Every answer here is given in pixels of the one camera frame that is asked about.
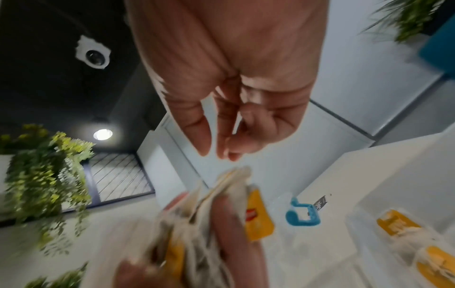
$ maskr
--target security camera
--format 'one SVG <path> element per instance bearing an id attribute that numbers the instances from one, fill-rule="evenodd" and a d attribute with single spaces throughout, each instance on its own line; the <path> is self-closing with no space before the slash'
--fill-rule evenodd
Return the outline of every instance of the security camera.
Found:
<path id="1" fill-rule="evenodd" d="M 109 65 L 110 49 L 92 38 L 81 35 L 77 42 L 76 58 L 95 69 Z"/>

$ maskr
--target artificial plant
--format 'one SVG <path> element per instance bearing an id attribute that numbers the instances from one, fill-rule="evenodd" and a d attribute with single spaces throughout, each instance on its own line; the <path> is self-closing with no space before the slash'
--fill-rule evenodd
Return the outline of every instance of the artificial plant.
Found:
<path id="1" fill-rule="evenodd" d="M 86 267 L 87 263 L 76 270 L 66 272 L 52 282 L 48 282 L 46 277 L 39 277 L 30 281 L 24 288 L 78 288 Z"/>
<path id="2" fill-rule="evenodd" d="M 94 144 L 62 132 L 49 136 L 41 125 L 24 125 L 23 130 L 17 139 L 0 138 L 0 154 L 13 154 L 5 180 L 5 206 L 18 224 L 41 219 L 38 246 L 46 255 L 68 253 L 62 204 L 77 211 L 75 235 L 79 236 L 91 201 L 81 161 L 93 155 Z"/>
<path id="3" fill-rule="evenodd" d="M 398 29 L 395 41 L 400 43 L 420 33 L 424 25 L 433 19 L 434 12 L 444 0 L 386 0 L 385 2 L 388 3 L 373 13 L 381 15 L 381 18 L 362 32 L 377 25 L 381 28 L 393 26 Z"/>

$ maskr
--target ceiling light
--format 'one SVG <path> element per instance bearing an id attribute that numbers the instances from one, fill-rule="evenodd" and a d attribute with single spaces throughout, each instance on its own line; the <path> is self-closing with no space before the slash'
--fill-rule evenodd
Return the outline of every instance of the ceiling light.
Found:
<path id="1" fill-rule="evenodd" d="M 106 140 L 112 137 L 112 131 L 109 129 L 101 129 L 96 131 L 95 134 L 93 134 L 93 137 L 96 140 Z"/>

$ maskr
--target black ceiling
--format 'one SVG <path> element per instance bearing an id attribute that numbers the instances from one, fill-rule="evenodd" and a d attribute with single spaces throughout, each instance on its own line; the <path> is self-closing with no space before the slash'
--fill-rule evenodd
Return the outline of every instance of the black ceiling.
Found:
<path id="1" fill-rule="evenodd" d="M 114 136 L 98 149 L 136 150 L 165 109 L 124 15 L 122 0 L 1 0 L 0 133 L 40 123 L 95 141 L 105 118 Z M 81 35 L 111 50 L 104 70 L 75 58 Z"/>

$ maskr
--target yellow label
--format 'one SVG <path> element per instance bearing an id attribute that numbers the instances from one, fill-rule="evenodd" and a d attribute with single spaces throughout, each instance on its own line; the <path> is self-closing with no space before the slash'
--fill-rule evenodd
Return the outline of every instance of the yellow label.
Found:
<path id="1" fill-rule="evenodd" d="M 185 261 L 185 246 L 180 240 L 169 237 L 167 245 L 166 256 L 164 258 L 166 263 L 164 269 L 175 279 L 182 278 L 183 264 Z"/>
<path id="2" fill-rule="evenodd" d="M 389 210 L 381 218 L 376 220 L 379 227 L 383 228 L 390 236 L 393 236 L 406 228 L 421 226 L 396 210 Z"/>
<path id="3" fill-rule="evenodd" d="M 256 241 L 273 233 L 275 225 L 270 219 L 259 190 L 250 193 L 246 206 L 245 232 L 249 241 Z"/>
<path id="4" fill-rule="evenodd" d="M 455 283 L 452 281 L 455 277 L 455 258 L 436 246 L 429 246 L 426 252 L 432 266 L 417 262 L 416 266 L 420 274 L 437 288 L 455 288 Z"/>

